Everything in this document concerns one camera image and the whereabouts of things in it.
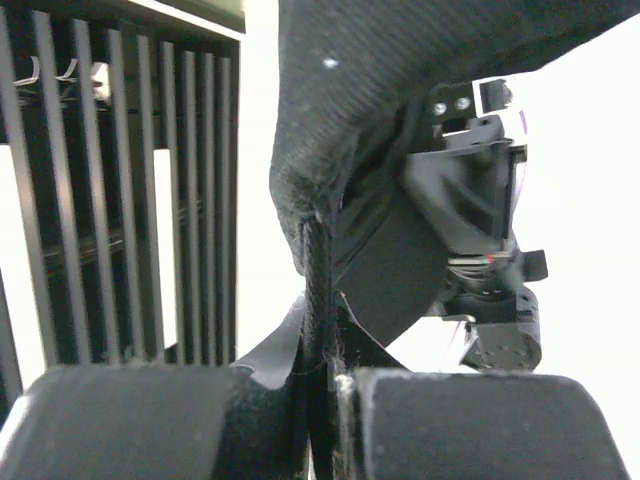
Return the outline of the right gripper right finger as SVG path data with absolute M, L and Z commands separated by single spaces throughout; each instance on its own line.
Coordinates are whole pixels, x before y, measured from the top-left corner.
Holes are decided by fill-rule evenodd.
M 356 479 L 357 450 L 355 371 L 360 368 L 406 367 L 394 358 L 357 321 L 348 301 L 337 302 L 335 348 L 329 361 L 330 405 L 336 440 L 333 447 L 334 479 Z

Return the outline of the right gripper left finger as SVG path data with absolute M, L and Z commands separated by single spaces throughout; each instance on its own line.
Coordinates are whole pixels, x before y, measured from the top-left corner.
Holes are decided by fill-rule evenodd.
M 303 479 L 308 427 L 299 346 L 305 299 L 282 323 L 232 364 L 229 395 L 229 477 Z

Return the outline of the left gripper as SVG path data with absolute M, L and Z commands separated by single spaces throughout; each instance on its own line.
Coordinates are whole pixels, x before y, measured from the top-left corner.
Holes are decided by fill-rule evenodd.
M 434 97 L 444 196 L 464 224 L 450 237 L 447 287 L 432 312 L 463 324 L 461 365 L 532 372 L 542 347 L 538 300 L 528 285 L 548 270 L 544 251 L 522 251 L 513 231 L 527 166 L 526 117 L 505 82 L 442 86 Z M 423 215 L 396 191 L 337 288 L 359 324 L 388 346 L 433 305 L 447 260 Z

